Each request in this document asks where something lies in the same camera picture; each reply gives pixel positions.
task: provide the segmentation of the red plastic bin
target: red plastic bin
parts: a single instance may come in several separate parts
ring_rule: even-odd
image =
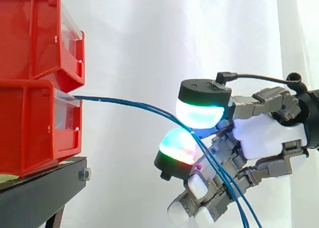
[[[82,103],[46,80],[0,80],[0,174],[24,177],[81,152]]]
[[[84,33],[60,0],[0,0],[0,79],[84,85]]]

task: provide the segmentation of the blue cable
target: blue cable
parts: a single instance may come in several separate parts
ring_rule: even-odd
[[[215,159],[214,155],[212,154],[212,152],[206,147],[206,145],[200,140],[200,138],[192,131],[191,128],[187,127],[186,125],[184,125],[181,121],[179,121],[173,114],[164,111],[160,108],[157,108],[155,106],[152,105],[148,105],[145,103],[138,103],[138,102],[131,102],[131,101],[127,101],[127,100],[121,100],[121,99],[113,99],[113,98],[103,98],[103,97],[87,97],[87,96],[75,96],[77,99],[80,100],[90,100],[90,101],[98,101],[98,102],[109,102],[109,103],[116,103],[116,104],[121,104],[121,105],[126,105],[126,106],[132,106],[132,107],[137,107],[140,109],[144,109],[156,114],[159,114],[161,116],[166,117],[167,119],[175,122],[176,124],[180,125],[181,127],[183,127],[185,130],[187,130],[188,132],[191,133],[191,135],[193,136],[193,138],[195,139],[195,141],[198,143],[200,149],[202,150],[202,152],[204,153],[204,155],[206,156],[208,162],[210,163],[210,165],[213,167],[213,169],[216,171],[216,173],[220,176],[220,178],[223,180],[224,184],[226,185],[226,187],[228,188],[229,192],[231,193],[232,197],[234,198],[234,201],[236,202],[241,218],[242,218],[242,222],[244,225],[244,228],[249,228],[249,223],[247,220],[247,217],[238,201],[238,198],[232,188],[232,186],[230,185],[227,177],[230,179],[230,181],[234,184],[234,186],[236,187],[236,189],[238,190],[239,194],[243,197],[243,200],[245,201],[245,203],[247,204],[250,212],[252,213],[256,223],[258,224],[259,228],[261,228],[261,224],[253,210],[253,208],[251,207],[251,205],[249,204],[248,200],[245,198],[244,194],[242,193],[242,191],[240,190],[239,186],[237,185],[237,183],[234,181],[234,179],[228,174],[228,172],[223,168],[223,166],[221,164],[218,163],[218,161]]]

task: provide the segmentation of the black shelf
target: black shelf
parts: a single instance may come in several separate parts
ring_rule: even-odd
[[[63,210],[86,186],[86,157],[73,157],[51,170],[0,184],[0,227],[38,228]]]

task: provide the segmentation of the white curtain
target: white curtain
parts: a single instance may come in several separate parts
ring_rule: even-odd
[[[319,37],[313,27],[317,15],[308,0],[298,1],[304,14],[313,14],[301,19],[307,25],[305,40],[296,0],[62,1],[86,33],[86,85],[74,94],[141,101],[173,112],[179,84],[186,78],[213,79],[219,71],[281,78],[299,71],[312,88],[315,76],[319,78]],[[286,8],[293,8],[285,12],[287,17],[280,14]],[[287,33],[297,40],[290,46],[286,44],[292,35],[280,34],[288,24],[292,31]],[[288,58],[298,59],[290,67]],[[234,94],[248,96],[275,84],[240,80],[230,85]],[[81,155],[88,157],[92,179],[67,204],[62,227],[173,228],[166,208],[183,191],[182,181],[161,180],[153,160],[174,125],[145,111],[110,104],[85,102],[83,113]],[[290,228],[317,211],[318,203],[310,199],[319,200],[313,185],[316,161],[305,166],[291,182],[289,177],[268,179],[247,192],[265,228]],[[231,204],[215,227],[240,226]],[[197,226],[190,220],[182,227]]]

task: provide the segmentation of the green light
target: green light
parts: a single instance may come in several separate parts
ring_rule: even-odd
[[[195,129],[205,129],[215,127],[223,117],[225,109],[223,107],[204,107],[186,104],[177,100],[176,116],[186,126]]]
[[[167,156],[189,165],[194,163],[198,151],[196,141],[183,128],[175,128],[168,132],[159,148]]]

